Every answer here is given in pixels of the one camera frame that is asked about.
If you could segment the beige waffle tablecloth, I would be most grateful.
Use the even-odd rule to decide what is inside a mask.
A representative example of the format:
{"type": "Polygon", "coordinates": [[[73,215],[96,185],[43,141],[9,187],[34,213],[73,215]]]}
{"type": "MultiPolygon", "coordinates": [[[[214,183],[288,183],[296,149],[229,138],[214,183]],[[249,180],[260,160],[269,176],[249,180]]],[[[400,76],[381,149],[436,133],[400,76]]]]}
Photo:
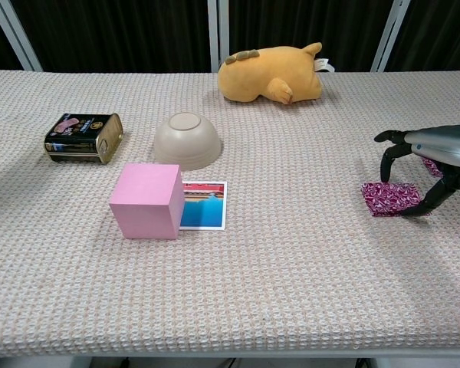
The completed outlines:
{"type": "Polygon", "coordinates": [[[460,192],[421,218],[375,218],[389,129],[460,123],[460,71],[322,74],[322,98],[225,100],[214,74],[0,71],[0,357],[460,356],[460,192]],[[174,113],[207,117],[226,228],[125,239],[109,207],[174,113]],[[119,115],[108,163],[51,160],[65,113],[119,115]]]}

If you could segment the black luncheon meat can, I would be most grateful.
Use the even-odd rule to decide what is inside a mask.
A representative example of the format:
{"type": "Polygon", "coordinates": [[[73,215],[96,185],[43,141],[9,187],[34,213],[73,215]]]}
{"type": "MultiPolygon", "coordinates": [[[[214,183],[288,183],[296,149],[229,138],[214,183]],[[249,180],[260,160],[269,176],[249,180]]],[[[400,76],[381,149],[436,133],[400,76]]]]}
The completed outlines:
{"type": "Polygon", "coordinates": [[[108,163],[123,139],[120,117],[112,114],[65,113],[44,138],[51,160],[108,163]]]}

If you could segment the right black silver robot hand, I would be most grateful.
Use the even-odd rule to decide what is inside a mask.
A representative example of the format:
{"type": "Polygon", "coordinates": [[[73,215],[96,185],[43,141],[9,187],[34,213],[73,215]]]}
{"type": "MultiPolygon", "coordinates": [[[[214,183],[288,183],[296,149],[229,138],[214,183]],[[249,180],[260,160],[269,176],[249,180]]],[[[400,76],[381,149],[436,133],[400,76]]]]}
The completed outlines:
{"type": "Polygon", "coordinates": [[[394,144],[384,151],[380,163],[382,182],[389,181],[392,164],[397,158],[412,153],[433,161],[442,173],[442,178],[426,193],[419,204],[399,211],[399,215],[429,214],[460,190],[460,124],[419,130],[384,130],[373,140],[377,143],[390,141],[394,144]]]}

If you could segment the red blue photo card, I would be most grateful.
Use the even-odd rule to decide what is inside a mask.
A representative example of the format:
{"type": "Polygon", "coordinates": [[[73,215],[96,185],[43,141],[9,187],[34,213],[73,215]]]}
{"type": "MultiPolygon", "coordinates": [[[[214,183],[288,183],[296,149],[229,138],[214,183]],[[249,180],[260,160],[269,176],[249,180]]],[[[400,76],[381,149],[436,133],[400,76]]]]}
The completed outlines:
{"type": "Polygon", "coordinates": [[[182,230],[225,230],[227,182],[184,181],[182,230]]]}

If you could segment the white table frame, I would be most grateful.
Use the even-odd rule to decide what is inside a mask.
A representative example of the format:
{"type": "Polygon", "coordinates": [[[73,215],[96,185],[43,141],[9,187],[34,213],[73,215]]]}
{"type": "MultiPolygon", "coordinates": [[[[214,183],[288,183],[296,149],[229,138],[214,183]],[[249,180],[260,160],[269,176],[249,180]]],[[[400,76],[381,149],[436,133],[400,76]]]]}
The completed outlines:
{"type": "Polygon", "coordinates": [[[460,368],[460,357],[221,359],[23,356],[0,358],[0,368],[460,368]]]}

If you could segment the beige upturned bowl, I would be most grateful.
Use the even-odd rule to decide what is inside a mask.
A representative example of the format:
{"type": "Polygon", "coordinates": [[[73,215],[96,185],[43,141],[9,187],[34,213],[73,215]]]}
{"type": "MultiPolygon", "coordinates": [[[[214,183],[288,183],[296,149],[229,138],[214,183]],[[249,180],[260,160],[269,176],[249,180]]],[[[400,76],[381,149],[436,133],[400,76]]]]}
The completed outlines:
{"type": "Polygon", "coordinates": [[[158,163],[177,164],[182,171],[191,171],[215,162],[222,152],[222,141],[206,117],[181,112],[157,127],[153,148],[158,163]]]}

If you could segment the orange plush toy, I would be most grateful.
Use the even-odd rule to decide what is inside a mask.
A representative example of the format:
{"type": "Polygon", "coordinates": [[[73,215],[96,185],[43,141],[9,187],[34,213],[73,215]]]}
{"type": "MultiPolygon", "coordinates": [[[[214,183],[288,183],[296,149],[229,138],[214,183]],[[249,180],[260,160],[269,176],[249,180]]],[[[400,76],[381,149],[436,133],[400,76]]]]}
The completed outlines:
{"type": "Polygon", "coordinates": [[[218,90],[229,100],[249,103],[263,96],[281,104],[316,100],[322,85],[315,57],[322,44],[277,46],[229,55],[218,70],[218,90]]]}

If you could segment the white partition post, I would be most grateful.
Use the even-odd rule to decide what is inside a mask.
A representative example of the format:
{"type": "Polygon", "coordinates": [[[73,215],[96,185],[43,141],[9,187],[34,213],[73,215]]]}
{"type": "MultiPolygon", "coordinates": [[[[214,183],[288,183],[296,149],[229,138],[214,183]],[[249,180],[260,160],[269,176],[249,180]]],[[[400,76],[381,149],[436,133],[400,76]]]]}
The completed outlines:
{"type": "Polygon", "coordinates": [[[0,27],[25,71],[43,72],[11,0],[0,0],[0,27]]]}
{"type": "Polygon", "coordinates": [[[229,0],[207,0],[207,11],[211,72],[217,73],[220,64],[231,54],[229,0]]]}
{"type": "Polygon", "coordinates": [[[384,72],[411,0],[393,0],[371,65],[371,72],[384,72]]]}

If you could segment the pink cube block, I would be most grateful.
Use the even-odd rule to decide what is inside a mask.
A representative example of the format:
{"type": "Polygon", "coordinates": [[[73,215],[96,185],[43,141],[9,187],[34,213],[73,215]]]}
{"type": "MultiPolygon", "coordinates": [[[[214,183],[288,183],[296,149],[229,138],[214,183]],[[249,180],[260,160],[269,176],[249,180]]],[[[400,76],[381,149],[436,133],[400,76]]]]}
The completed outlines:
{"type": "Polygon", "coordinates": [[[127,163],[110,197],[124,238],[175,239],[184,209],[181,169],[173,164],[127,163]]]}

